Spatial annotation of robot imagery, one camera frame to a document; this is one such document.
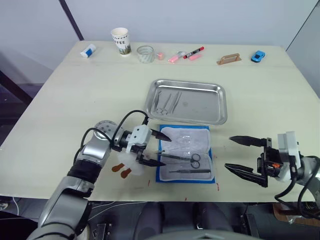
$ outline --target toy car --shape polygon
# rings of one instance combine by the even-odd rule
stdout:
[[[255,54],[251,57],[251,61],[255,63],[260,63],[260,61],[265,57],[265,53],[263,51],[256,51]]]

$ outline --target stainless steel tray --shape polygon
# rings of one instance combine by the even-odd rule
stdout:
[[[227,121],[226,92],[218,84],[157,79],[144,110],[151,119],[221,125]]]

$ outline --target blue and white tube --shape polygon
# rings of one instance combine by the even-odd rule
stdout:
[[[88,58],[94,53],[95,50],[96,50],[96,46],[93,44],[89,44],[89,46],[85,50],[80,52],[80,54],[82,57]]]

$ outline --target glass cup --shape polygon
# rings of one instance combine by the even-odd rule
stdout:
[[[143,64],[149,64],[155,60],[155,51],[151,46],[140,46],[136,52],[139,61]]]

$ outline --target black wire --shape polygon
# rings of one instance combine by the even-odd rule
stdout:
[[[109,143],[110,143],[110,145],[111,145],[111,139],[110,139],[110,137],[108,137],[103,131],[99,130],[98,128],[90,127],[90,128],[87,129],[87,130],[85,131],[85,133],[83,134],[83,137],[82,137],[82,139],[81,139],[80,148],[76,151],[76,153],[75,153],[75,155],[74,155],[73,164],[75,164],[75,162],[76,162],[76,160],[77,160],[78,154],[79,154],[80,151],[84,148],[86,137],[87,137],[87,135],[88,135],[88,133],[89,133],[90,131],[96,131],[96,132],[102,134],[102,135],[109,141]]]
[[[112,136],[112,139],[111,139],[111,147],[113,147],[113,146],[115,145],[115,138],[116,138],[116,135],[117,135],[119,129],[121,128],[122,124],[123,124],[124,121],[127,119],[127,117],[129,117],[129,116],[130,116],[131,114],[133,114],[133,113],[142,113],[142,114],[145,116],[142,124],[148,124],[148,118],[149,118],[149,117],[148,117],[148,115],[147,115],[144,111],[141,111],[141,110],[133,110],[133,111],[128,112],[128,113],[124,116],[124,118],[121,120],[121,122],[119,123],[118,127],[115,129],[115,132],[114,132],[114,134],[113,134],[113,136]]]
[[[244,210],[244,212],[242,213],[242,216],[244,216],[246,213],[247,213],[247,210],[248,210],[248,206],[249,206],[249,204],[246,204],[246,207],[245,207],[245,210]]]
[[[301,216],[303,216],[304,218],[315,218],[317,220],[320,220],[320,217],[315,215],[315,214],[312,214],[306,210],[303,210],[302,209],[302,197],[303,195],[305,194],[307,188],[308,188],[308,185],[310,184],[311,180],[317,175],[318,173],[318,170],[320,168],[320,158],[318,158],[317,156],[307,156],[307,158],[314,158],[316,159],[317,161],[317,164],[314,168],[314,171],[312,172],[312,176],[309,178],[309,180],[307,181],[307,183],[305,184],[305,186],[303,187],[303,189],[301,190],[300,194],[299,194],[299,197],[298,197],[298,202],[297,202],[297,205],[298,205],[298,208],[295,207],[294,205],[286,202],[286,201],[283,201],[281,200],[280,198],[281,197],[284,197],[285,195],[287,195],[295,186],[296,182],[297,182],[297,177],[294,176],[293,179],[291,180],[291,183],[290,185],[281,193],[277,194],[274,196],[275,200],[277,200],[279,203],[283,204],[283,205],[286,205],[287,207],[291,208],[291,209],[294,209],[294,210],[297,210],[299,211],[299,213],[301,214]]]
[[[299,197],[298,197],[298,210],[299,212],[301,213],[301,215],[305,218],[315,218],[315,219],[318,219],[320,220],[320,217],[315,215],[315,214],[312,214],[311,212],[308,212],[308,211],[305,211],[303,210],[303,206],[302,206],[302,198],[305,194],[305,192],[307,191],[308,189],[308,186],[310,185],[311,181],[316,177],[318,171],[319,171],[319,168],[320,168],[320,158],[317,157],[317,156],[307,156],[307,158],[312,158],[312,159],[315,159],[316,160],[316,165],[314,167],[314,170],[312,172],[312,175],[311,177],[309,178],[309,180],[306,182],[306,184],[304,185],[304,187],[302,188],[300,194],[299,194]]]
[[[111,144],[112,141],[111,141],[110,137],[108,137],[103,131],[101,131],[98,128],[95,128],[95,127],[90,127],[87,131],[85,131],[85,133],[84,133],[84,135],[82,137],[81,144],[80,144],[80,148],[81,149],[84,147],[86,136],[88,135],[88,133],[90,131],[96,131],[96,132],[102,134],[109,141],[109,143]]]
[[[290,185],[281,193],[277,194],[274,196],[274,199],[277,200],[279,203],[282,203],[283,205],[286,205],[287,207],[291,208],[291,209],[297,209],[294,205],[286,202],[286,201],[283,201],[281,200],[280,198],[284,197],[285,195],[287,195],[295,186],[297,182],[297,177],[294,177],[292,180],[291,180],[291,183]]]

